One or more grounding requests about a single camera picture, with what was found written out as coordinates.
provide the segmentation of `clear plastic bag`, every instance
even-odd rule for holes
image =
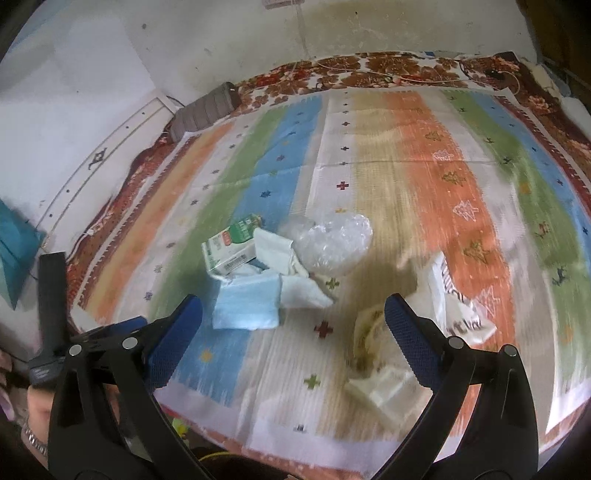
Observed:
[[[318,222],[291,215],[277,233],[294,241],[295,253],[308,271],[334,277],[348,273],[363,258],[374,232],[367,217],[345,212]]]

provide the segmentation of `silver screw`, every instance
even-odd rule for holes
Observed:
[[[138,339],[136,337],[127,337],[125,340],[123,340],[121,346],[126,350],[131,350],[132,348],[135,348],[137,344]]]
[[[513,345],[505,345],[505,353],[509,356],[515,356],[517,355],[517,348]]]
[[[447,343],[449,343],[450,347],[455,348],[456,350],[464,348],[464,340],[459,337],[450,337]]]
[[[70,349],[68,350],[68,353],[69,353],[71,356],[76,356],[76,355],[78,355],[78,354],[79,354],[81,351],[82,351],[82,345],[75,344],[75,345],[72,345],[72,346],[70,347]]]

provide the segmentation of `silver bracelet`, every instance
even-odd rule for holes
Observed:
[[[33,448],[40,454],[42,454],[44,457],[47,457],[47,445],[43,443],[41,440],[39,440],[37,437],[35,437],[35,434],[29,427],[28,419],[25,421],[25,424],[22,427],[22,431],[25,434],[25,437],[27,438],[29,443],[33,445]]]

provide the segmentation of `multicolored striped mat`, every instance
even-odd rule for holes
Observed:
[[[200,244],[246,214],[275,231],[291,213],[351,211],[374,229],[352,273],[317,277],[332,308],[261,332],[213,330],[206,314],[157,398],[210,438],[309,478],[375,473],[408,426],[384,430],[343,391],[355,318],[412,293],[413,265],[439,250],[498,328],[484,347],[519,347],[541,445],[589,398],[591,185],[510,92],[312,93],[185,139],[159,168],[76,291],[103,323],[165,316],[188,293],[211,311]]]

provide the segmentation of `orange stripe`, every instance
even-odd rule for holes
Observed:
[[[158,228],[178,198],[185,192],[199,168],[209,159],[216,143],[233,123],[204,133],[170,172],[119,244],[111,261],[104,267],[92,291],[86,310],[101,324],[112,321],[122,293],[135,269],[154,240]]]
[[[417,92],[387,93],[394,126],[400,129],[407,176],[414,186],[427,249],[443,251],[458,289],[474,299],[492,287],[497,331],[483,348],[498,350],[515,342],[514,306],[509,267],[498,248],[494,226],[472,172],[445,127],[437,121]],[[447,156],[450,160],[438,160]],[[469,200],[475,221],[453,213]],[[452,433],[467,425],[478,388],[471,388]]]

